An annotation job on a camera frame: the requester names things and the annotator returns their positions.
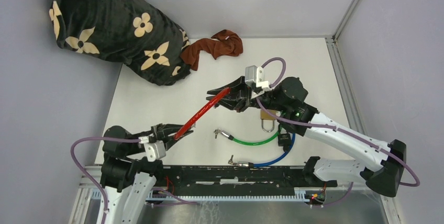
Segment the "green cable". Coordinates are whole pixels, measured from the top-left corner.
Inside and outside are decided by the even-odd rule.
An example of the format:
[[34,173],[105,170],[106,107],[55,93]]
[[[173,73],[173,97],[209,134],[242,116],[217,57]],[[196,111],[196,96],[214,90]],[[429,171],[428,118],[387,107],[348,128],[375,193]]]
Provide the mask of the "green cable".
[[259,141],[259,142],[246,142],[246,141],[242,141],[242,140],[236,139],[234,137],[233,137],[233,141],[236,142],[236,143],[239,143],[239,144],[244,144],[244,145],[262,145],[262,144],[266,144],[266,143],[272,141],[273,139],[277,138],[280,133],[281,133],[281,127],[279,126],[278,130],[276,131],[276,133],[273,136],[271,136],[270,138],[268,138],[266,140],[263,140],[263,141]]

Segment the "brass padlock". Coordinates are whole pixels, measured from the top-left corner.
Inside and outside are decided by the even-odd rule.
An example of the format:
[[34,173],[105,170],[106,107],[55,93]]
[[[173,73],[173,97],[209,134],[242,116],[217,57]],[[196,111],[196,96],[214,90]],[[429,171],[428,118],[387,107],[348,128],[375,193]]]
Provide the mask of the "brass padlock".
[[[275,110],[269,110],[269,112],[271,112],[272,114],[275,114],[276,115],[276,113],[277,113],[277,111],[275,111]],[[264,126],[263,126],[263,122],[264,122],[264,120],[268,120],[268,121],[273,121],[273,127],[271,128],[271,130],[266,130],[265,128],[264,128]],[[262,125],[262,130],[264,130],[265,132],[272,132],[273,130],[274,130],[274,121],[275,121],[276,119],[275,118],[273,118],[272,116],[270,116],[270,115],[268,115],[268,113],[266,113],[264,110],[261,110],[261,125]]]

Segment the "gray floor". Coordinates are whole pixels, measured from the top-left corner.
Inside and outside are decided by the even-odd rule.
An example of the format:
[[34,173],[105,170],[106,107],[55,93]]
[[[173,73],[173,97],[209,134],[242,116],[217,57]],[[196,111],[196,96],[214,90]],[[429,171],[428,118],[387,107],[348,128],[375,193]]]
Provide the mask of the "gray floor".
[[[334,201],[343,192],[328,192]],[[85,223],[95,223],[99,200],[91,201]],[[342,203],[310,209],[291,202],[202,202],[199,206],[145,207],[138,224],[384,224],[388,223],[380,197],[352,192]]]

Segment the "white table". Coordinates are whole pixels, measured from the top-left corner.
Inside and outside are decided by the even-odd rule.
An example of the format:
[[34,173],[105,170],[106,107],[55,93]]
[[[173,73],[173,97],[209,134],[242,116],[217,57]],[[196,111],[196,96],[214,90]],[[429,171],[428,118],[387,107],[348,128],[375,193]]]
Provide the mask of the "white table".
[[[317,107],[336,122],[347,126],[347,117],[324,38],[266,38],[243,39],[244,53],[239,57],[222,56],[214,60],[202,51],[199,70],[170,87],[158,87],[140,78],[123,66],[105,129],[120,125],[131,133],[149,130],[159,123],[184,124],[207,101],[206,91],[226,85],[244,75],[245,67],[262,65],[272,57],[286,60],[285,76],[300,77],[308,90],[305,102]],[[281,63],[265,68],[265,75],[273,82],[279,75]],[[213,131],[222,128],[236,138],[259,141],[273,133],[261,129],[260,110],[248,108],[243,113],[223,107],[211,109],[198,122],[194,133],[180,140],[167,156],[170,165],[227,165],[233,154],[235,161],[262,163],[274,160],[283,153],[277,139],[265,145],[249,147],[229,141]],[[327,159],[350,159],[346,154],[319,141],[296,136],[296,144],[286,158],[277,165],[303,165],[310,156]],[[103,163],[102,145],[97,164]]]

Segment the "brown towel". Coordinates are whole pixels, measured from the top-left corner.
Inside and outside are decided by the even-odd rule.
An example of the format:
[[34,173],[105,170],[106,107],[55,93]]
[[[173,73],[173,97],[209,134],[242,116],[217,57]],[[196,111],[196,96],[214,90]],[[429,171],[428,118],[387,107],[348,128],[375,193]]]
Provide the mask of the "brown towel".
[[182,52],[182,60],[191,65],[192,70],[197,71],[199,66],[199,52],[201,50],[210,53],[214,59],[217,59],[221,55],[237,57],[243,52],[242,40],[231,30],[224,29],[211,38],[219,41],[203,38],[188,46],[188,48]]

